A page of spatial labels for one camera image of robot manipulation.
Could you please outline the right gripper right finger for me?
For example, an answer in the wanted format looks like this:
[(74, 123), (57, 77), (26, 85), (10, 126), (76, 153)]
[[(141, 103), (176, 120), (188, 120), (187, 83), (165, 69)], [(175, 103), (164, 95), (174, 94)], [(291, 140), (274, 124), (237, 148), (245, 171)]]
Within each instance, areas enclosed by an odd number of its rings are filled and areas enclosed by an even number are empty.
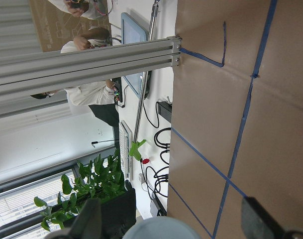
[(241, 228), (247, 239), (303, 239), (303, 232), (284, 230), (254, 197), (243, 197)]

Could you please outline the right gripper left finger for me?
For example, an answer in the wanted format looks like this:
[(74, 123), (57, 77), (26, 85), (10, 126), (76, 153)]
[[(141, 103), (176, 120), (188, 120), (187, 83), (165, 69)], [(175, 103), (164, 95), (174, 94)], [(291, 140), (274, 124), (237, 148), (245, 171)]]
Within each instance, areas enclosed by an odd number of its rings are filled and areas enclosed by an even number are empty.
[(99, 199), (88, 199), (70, 228), (54, 231), (45, 238), (100, 239), (101, 234), (101, 203)]

